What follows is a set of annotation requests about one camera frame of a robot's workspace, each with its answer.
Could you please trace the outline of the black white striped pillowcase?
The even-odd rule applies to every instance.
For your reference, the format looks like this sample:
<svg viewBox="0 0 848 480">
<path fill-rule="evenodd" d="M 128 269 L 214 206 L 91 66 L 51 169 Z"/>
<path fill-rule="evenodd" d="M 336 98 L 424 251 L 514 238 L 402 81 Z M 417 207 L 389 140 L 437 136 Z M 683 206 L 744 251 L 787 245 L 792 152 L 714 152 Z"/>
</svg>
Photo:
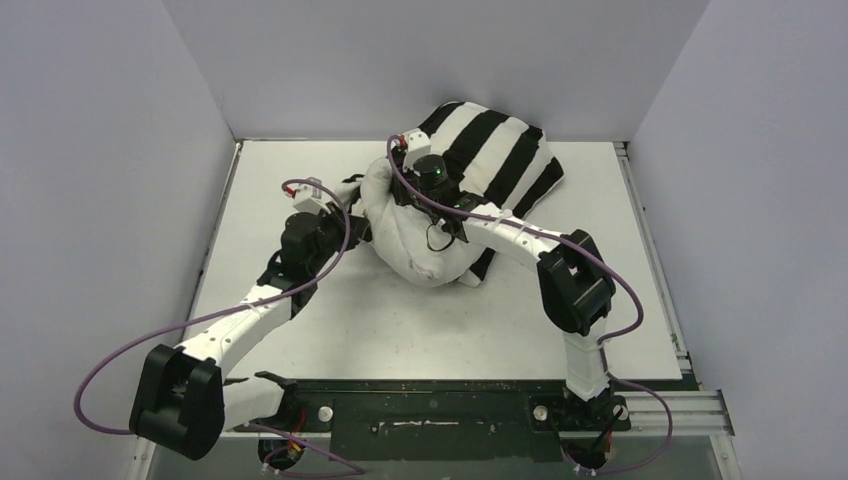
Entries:
<svg viewBox="0 0 848 480">
<path fill-rule="evenodd" d="M 442 156 L 461 188 L 523 218 L 564 178 L 544 131 L 472 102 L 437 107 L 418 128 Z M 484 249 L 471 266 L 483 280 L 496 257 Z"/>
</svg>

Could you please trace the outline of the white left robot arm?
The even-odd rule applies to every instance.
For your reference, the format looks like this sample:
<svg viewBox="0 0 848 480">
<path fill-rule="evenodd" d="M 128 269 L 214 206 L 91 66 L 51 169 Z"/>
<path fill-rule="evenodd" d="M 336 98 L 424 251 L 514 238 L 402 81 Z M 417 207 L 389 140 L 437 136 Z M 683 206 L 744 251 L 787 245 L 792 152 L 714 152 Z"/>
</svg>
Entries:
<svg viewBox="0 0 848 480">
<path fill-rule="evenodd" d="M 280 247 L 236 309 L 174 347 L 146 356 L 129 418 L 131 433 L 191 460 L 205 456 L 219 436 L 263 419 L 284 430 L 299 403 L 283 377 L 260 371 L 229 379 L 233 368 L 268 334 L 310 301 L 315 279 L 338 253 L 371 238 L 363 217 L 330 206 L 291 215 Z"/>
</svg>

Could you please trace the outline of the black metal base rail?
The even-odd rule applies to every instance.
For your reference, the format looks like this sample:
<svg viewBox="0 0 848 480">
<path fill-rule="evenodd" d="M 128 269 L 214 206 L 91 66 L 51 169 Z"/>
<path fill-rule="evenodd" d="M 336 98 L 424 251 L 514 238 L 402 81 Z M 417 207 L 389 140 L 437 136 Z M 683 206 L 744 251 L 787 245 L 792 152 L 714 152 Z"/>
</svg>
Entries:
<svg viewBox="0 0 848 480">
<path fill-rule="evenodd" d="M 692 375 L 617 386 L 590 408 L 555 380 L 289 383 L 275 417 L 197 462 L 155 447 L 151 479 L 719 478 L 734 430 Z"/>
</svg>

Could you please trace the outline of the white pillow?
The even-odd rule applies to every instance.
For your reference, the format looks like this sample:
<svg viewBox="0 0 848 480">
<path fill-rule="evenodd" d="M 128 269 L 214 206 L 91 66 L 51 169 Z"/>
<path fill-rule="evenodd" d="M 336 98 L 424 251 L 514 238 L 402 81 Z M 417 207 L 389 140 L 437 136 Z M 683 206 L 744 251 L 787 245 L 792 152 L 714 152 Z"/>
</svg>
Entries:
<svg viewBox="0 0 848 480">
<path fill-rule="evenodd" d="M 471 270 L 484 248 L 439 232 L 430 218 L 411 205 L 400 206 L 390 192 L 393 173 L 385 158 L 367 168 L 360 184 L 357 211 L 368 220 L 372 247 L 396 273 L 410 283 L 433 288 L 458 281 L 478 287 L 483 276 Z"/>
</svg>

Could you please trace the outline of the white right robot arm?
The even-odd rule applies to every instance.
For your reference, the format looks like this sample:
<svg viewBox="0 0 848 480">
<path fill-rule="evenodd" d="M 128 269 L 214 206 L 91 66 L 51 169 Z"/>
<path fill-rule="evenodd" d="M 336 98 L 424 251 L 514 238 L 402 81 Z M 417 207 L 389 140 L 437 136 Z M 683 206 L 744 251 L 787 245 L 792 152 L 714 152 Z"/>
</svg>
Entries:
<svg viewBox="0 0 848 480">
<path fill-rule="evenodd" d="M 437 155 L 426 153 L 406 169 L 408 153 L 396 138 L 387 153 L 395 180 L 436 227 L 536 272 L 544 312 L 566 337 L 566 386 L 572 393 L 565 402 L 567 417 L 581 428 L 601 420 L 606 412 L 601 394 L 610 387 L 604 320 L 620 282 L 592 237 L 582 230 L 544 230 L 479 195 L 461 192 Z"/>
</svg>

